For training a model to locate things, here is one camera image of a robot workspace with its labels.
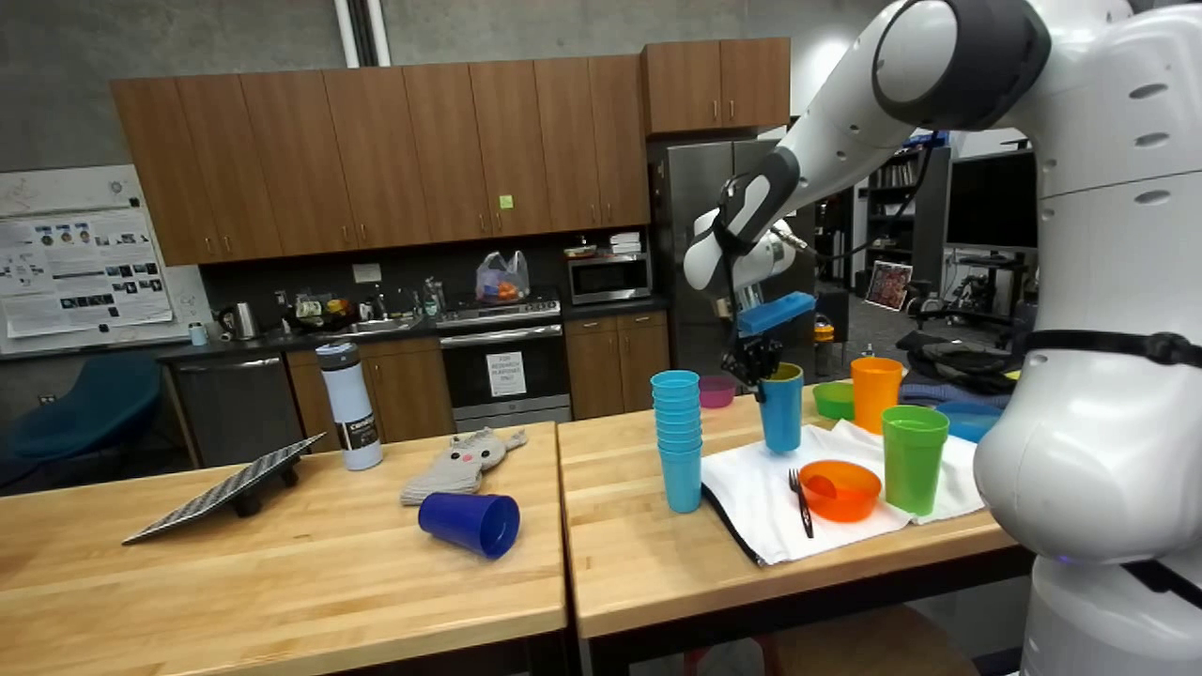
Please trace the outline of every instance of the wooden table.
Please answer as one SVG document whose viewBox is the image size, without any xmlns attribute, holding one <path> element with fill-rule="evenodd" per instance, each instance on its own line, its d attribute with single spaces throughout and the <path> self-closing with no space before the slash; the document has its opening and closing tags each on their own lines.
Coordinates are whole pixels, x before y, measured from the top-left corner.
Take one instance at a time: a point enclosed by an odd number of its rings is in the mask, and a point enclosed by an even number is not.
<svg viewBox="0 0 1202 676">
<path fill-rule="evenodd" d="M 755 398 L 703 413 L 708 453 L 755 438 Z M 559 462 L 576 631 L 599 670 L 1031 569 L 992 516 L 761 569 L 715 508 L 670 509 L 650 413 L 559 425 Z"/>
<path fill-rule="evenodd" d="M 0 499 L 0 673 L 340 673 L 501 642 L 565 642 L 556 425 L 490 472 L 521 508 L 490 563 L 432 539 L 403 486 L 446 438 L 392 442 L 383 467 L 307 453 L 257 518 L 212 516 L 120 543 L 222 486 L 226 469 Z"/>
</svg>

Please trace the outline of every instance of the orange cup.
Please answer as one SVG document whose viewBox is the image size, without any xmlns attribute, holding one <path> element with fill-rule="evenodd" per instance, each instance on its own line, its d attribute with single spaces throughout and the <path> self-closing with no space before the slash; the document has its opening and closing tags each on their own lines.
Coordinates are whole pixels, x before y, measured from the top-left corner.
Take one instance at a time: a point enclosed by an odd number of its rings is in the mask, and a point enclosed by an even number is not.
<svg viewBox="0 0 1202 676">
<path fill-rule="evenodd" d="M 878 477 L 858 462 L 810 462 L 797 472 L 797 489 L 832 521 L 859 521 L 878 504 Z"/>
<path fill-rule="evenodd" d="M 883 418 L 900 398 L 900 360 L 892 355 L 858 355 L 852 360 L 852 400 L 858 400 L 858 425 L 869 433 L 883 427 Z"/>
</svg>

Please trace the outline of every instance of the cabinet door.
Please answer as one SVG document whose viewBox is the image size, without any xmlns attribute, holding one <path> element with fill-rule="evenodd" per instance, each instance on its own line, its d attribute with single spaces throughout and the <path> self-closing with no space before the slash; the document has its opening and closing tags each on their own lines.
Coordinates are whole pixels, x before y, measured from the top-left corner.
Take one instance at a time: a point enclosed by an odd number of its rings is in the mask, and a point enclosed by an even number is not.
<svg viewBox="0 0 1202 676">
<path fill-rule="evenodd" d="M 463 65 L 406 69 L 413 159 L 403 179 L 417 179 L 430 239 L 482 239 L 494 233 L 484 208 L 482 136 L 475 84 Z"/>
<path fill-rule="evenodd" d="M 471 71 L 494 225 L 502 238 L 540 233 L 551 218 L 535 59 L 475 65 Z"/>
<path fill-rule="evenodd" d="M 626 410 L 650 410 L 650 375 L 670 367 L 664 312 L 624 315 L 624 393 Z"/>
<path fill-rule="evenodd" d="M 609 418 L 626 410 L 621 360 L 621 320 L 566 322 L 570 418 Z"/>
<path fill-rule="evenodd" d="M 191 233 L 212 239 L 201 264 L 273 256 L 273 213 L 242 77 L 206 75 L 178 77 L 178 87 L 191 131 L 191 178 L 206 195 L 206 228 Z"/>
<path fill-rule="evenodd" d="M 720 40 L 724 126 L 790 119 L 790 40 Z"/>
<path fill-rule="evenodd" d="M 537 117 L 550 178 L 550 233 L 602 225 L 602 160 L 595 59 L 537 59 Z"/>
<path fill-rule="evenodd" d="M 353 253 L 366 243 L 351 223 L 340 136 L 318 71 L 246 75 L 253 117 L 253 148 L 246 160 L 259 160 L 259 193 L 271 198 L 273 256 Z"/>
<path fill-rule="evenodd" d="M 602 225 L 646 225 L 646 99 L 638 57 L 595 59 Z"/>
<path fill-rule="evenodd" d="M 435 339 L 360 343 L 381 438 L 451 433 L 451 389 Z"/>
<path fill-rule="evenodd" d="M 347 198 L 366 246 L 430 243 L 413 117 L 403 69 L 328 75 Z"/>
<path fill-rule="evenodd" d="M 720 46 L 670 40 L 643 52 L 646 65 L 646 126 L 708 131 L 720 126 Z"/>
<path fill-rule="evenodd" d="M 212 253 L 202 183 L 183 99 L 174 77 L 114 84 L 127 154 L 153 218 L 167 264 L 202 264 Z"/>
<path fill-rule="evenodd" d="M 328 433 L 318 445 L 340 445 L 323 367 L 311 348 L 291 352 L 291 378 L 306 435 Z"/>
</svg>

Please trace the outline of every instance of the whiteboard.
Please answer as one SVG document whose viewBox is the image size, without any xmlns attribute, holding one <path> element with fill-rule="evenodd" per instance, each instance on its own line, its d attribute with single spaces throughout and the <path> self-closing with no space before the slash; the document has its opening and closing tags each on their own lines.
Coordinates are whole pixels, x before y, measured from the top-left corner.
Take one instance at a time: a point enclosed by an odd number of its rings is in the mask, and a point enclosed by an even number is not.
<svg viewBox="0 0 1202 676">
<path fill-rule="evenodd" d="M 212 322 L 167 265 L 130 166 L 0 171 L 0 355 L 183 343 Z"/>
</svg>

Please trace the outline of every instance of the water bottle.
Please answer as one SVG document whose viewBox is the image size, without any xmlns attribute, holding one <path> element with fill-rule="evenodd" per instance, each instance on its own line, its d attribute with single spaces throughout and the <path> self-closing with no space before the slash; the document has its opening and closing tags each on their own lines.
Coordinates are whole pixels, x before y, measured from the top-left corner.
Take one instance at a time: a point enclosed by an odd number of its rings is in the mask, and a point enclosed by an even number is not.
<svg viewBox="0 0 1202 676">
<path fill-rule="evenodd" d="M 323 363 L 331 413 L 342 438 L 342 467 L 360 472 L 381 467 L 383 445 L 375 435 L 375 413 L 366 388 L 360 348 L 353 343 L 331 343 L 314 348 L 314 360 Z"/>
</svg>

